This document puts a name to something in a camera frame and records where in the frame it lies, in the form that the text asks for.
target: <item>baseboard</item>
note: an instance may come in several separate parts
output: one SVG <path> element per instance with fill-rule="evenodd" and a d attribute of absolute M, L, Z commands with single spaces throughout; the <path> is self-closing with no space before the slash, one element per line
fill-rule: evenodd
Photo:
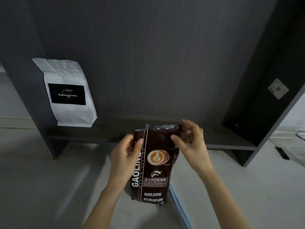
<path fill-rule="evenodd" d="M 37 128 L 31 118 L 0 117 L 0 128 Z"/>

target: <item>black label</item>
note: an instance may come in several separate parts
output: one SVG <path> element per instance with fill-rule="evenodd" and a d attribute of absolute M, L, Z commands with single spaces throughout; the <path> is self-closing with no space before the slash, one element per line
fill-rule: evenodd
<path fill-rule="evenodd" d="M 86 105 L 85 89 L 81 85 L 48 84 L 52 103 Z"/>

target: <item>floor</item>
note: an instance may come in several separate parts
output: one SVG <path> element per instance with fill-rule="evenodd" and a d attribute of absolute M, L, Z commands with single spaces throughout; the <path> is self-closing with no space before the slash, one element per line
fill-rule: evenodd
<path fill-rule="evenodd" d="M 109 174 L 115 144 L 71 143 L 53 160 L 37 130 L 0 129 L 0 227 L 81 228 Z M 216 171 L 254 228 L 304 228 L 305 168 L 267 142 L 247 168 L 231 151 L 210 150 Z M 219 228 L 204 186 L 182 155 L 171 183 L 194 228 Z M 164 206 L 122 193 L 110 228 L 182 228 L 170 200 Z"/>

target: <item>forearm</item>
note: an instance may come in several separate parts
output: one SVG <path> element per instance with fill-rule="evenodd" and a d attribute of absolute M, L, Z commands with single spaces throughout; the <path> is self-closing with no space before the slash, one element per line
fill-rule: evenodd
<path fill-rule="evenodd" d="M 214 169 L 198 172 L 204 183 L 221 229 L 248 229 L 237 204 Z"/>
<path fill-rule="evenodd" d="M 101 195 L 86 220 L 83 229 L 108 229 L 120 194 L 120 188 L 108 184 L 101 192 Z"/>

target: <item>shelf board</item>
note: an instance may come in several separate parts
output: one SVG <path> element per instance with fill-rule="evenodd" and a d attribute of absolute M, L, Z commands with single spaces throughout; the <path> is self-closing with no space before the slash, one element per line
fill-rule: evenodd
<path fill-rule="evenodd" d="M 56 126 L 48 133 L 49 139 L 82 141 L 87 143 L 119 142 L 136 129 L 153 126 L 182 124 L 181 122 L 98 118 L 91 128 Z M 222 125 L 199 124 L 203 129 L 207 148 L 255 150 L 255 146 Z"/>

